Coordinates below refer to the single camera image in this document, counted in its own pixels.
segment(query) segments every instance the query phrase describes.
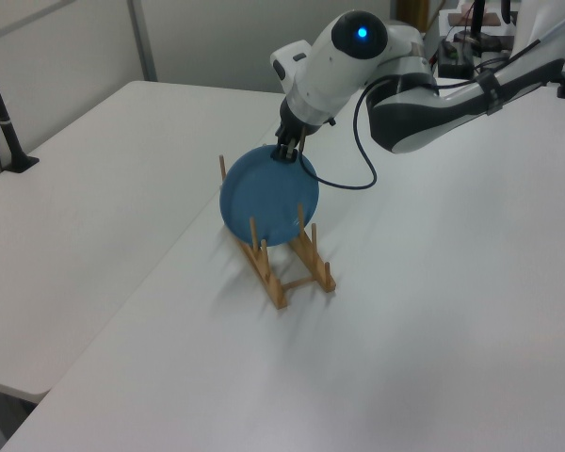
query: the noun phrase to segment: white table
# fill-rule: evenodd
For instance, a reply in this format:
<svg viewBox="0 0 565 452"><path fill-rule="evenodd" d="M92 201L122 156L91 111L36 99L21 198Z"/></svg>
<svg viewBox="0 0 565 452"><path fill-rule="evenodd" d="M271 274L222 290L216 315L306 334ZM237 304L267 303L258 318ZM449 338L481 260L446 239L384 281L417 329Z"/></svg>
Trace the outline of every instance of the white table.
<svg viewBox="0 0 565 452"><path fill-rule="evenodd" d="M306 152L358 183L351 109ZM276 311L216 196L4 452L565 451L565 102L406 155L365 123L379 183L323 188L315 215L334 295Z"/></svg>
<svg viewBox="0 0 565 452"><path fill-rule="evenodd" d="M255 147L279 94L135 82L0 175L0 391L39 401Z"/></svg>

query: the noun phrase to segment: blue plate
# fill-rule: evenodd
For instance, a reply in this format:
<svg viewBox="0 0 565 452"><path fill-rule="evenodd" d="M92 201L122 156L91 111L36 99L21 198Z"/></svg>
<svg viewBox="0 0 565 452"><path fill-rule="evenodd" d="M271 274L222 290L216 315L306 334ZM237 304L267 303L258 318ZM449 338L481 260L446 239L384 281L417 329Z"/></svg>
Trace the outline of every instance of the blue plate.
<svg viewBox="0 0 565 452"><path fill-rule="evenodd" d="M318 204L318 181L308 176L299 160L283 163L270 157L275 145L249 151L230 168L219 194L219 211L230 231L251 244L250 218L257 237L269 246L286 243L299 234L298 204L310 221ZM314 167L303 157L305 166Z"/></svg>

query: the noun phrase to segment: wooden peg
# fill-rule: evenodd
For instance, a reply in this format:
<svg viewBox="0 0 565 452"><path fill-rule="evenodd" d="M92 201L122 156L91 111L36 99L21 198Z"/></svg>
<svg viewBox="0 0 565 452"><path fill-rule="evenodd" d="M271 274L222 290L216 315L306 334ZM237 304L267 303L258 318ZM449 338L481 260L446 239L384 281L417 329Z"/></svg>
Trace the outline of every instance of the wooden peg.
<svg viewBox="0 0 565 452"><path fill-rule="evenodd" d="M253 252L258 251L258 241L257 241L257 228L255 227L255 218L249 218L249 225L251 227L251 241L253 242Z"/></svg>
<svg viewBox="0 0 565 452"><path fill-rule="evenodd" d="M298 219L299 219L299 236L305 234L305 223L303 222L303 205L301 202L298 204Z"/></svg>
<svg viewBox="0 0 565 452"><path fill-rule="evenodd" d="M324 283L326 287L331 287L332 276L331 276L331 263L325 262L324 263Z"/></svg>
<svg viewBox="0 0 565 452"><path fill-rule="evenodd" d="M221 155L219 157L219 172L222 175L222 182L224 182L224 179L226 179L226 165L224 165L224 156Z"/></svg>
<svg viewBox="0 0 565 452"><path fill-rule="evenodd" d="M267 243L265 239L262 239L262 253L264 255L264 267L266 270L266 274L265 274L265 278L266 278L266 282L268 283L270 281L270 261L267 257Z"/></svg>
<svg viewBox="0 0 565 452"><path fill-rule="evenodd" d="M316 223L312 223L312 264L318 260L318 244L316 235Z"/></svg>

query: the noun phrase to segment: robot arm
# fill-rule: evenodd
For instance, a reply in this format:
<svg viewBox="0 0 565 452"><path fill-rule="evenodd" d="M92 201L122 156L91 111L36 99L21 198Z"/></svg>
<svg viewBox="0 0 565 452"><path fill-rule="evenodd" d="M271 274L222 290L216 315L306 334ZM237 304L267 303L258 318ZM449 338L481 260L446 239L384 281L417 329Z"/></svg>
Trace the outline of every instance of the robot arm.
<svg viewBox="0 0 565 452"><path fill-rule="evenodd" d="M360 88L372 138L393 153L419 149L485 113L492 114L560 73L565 60L565 0L523 0L513 55L459 91L440 96L420 33L352 11L335 19L314 46L287 45L270 59L286 94L279 145L313 134Z"/></svg>

